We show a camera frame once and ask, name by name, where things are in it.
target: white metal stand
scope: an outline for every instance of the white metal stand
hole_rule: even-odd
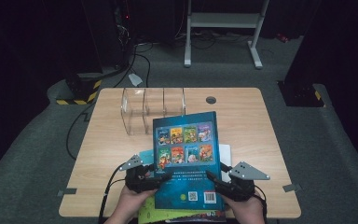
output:
[[[248,41],[249,50],[255,62],[255,68],[261,69],[260,61],[255,45],[260,35],[260,30],[266,16],[269,0],[264,0],[260,13],[192,13],[191,0],[188,0],[185,67],[191,66],[191,27],[225,27],[225,28],[254,28],[255,34],[252,41]]]

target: robotic arm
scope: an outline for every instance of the robotic arm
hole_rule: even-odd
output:
[[[171,179],[172,174],[166,174],[159,177],[146,177],[147,172],[153,171],[154,166],[145,165],[138,155],[132,156],[119,169],[126,171],[126,186],[137,193],[142,191],[159,189],[162,182]]]

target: stand leg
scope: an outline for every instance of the stand leg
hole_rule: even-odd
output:
[[[267,7],[269,6],[269,0],[265,0],[261,8],[260,16],[258,18],[257,26],[255,27],[254,39],[248,41],[249,50],[251,51],[252,57],[255,62],[256,69],[262,69],[263,64],[261,63],[260,57],[258,56],[255,45],[257,44],[258,36],[260,35],[261,27],[263,26],[264,18],[266,17]]]
[[[191,0],[188,0],[187,8],[187,28],[186,28],[186,48],[185,48],[185,67],[191,66]]]

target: metal bracket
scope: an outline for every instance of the metal bracket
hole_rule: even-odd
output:
[[[294,190],[295,192],[298,192],[300,190],[302,190],[301,185],[299,184],[291,184],[291,185],[286,185],[283,186],[284,192],[289,192]]]
[[[244,161],[241,161],[232,168],[229,174],[244,180],[270,180],[269,175],[264,174]]]
[[[125,171],[130,168],[134,168],[134,167],[137,167],[137,166],[140,166],[143,164],[144,164],[144,161],[142,161],[142,159],[138,155],[135,154],[126,163],[124,163],[120,167],[120,171]]]

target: blue book cover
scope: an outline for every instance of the blue book cover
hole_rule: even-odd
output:
[[[156,192],[156,209],[222,211],[223,200],[205,172],[221,179],[216,113],[153,119],[153,136],[154,175],[172,174]]]

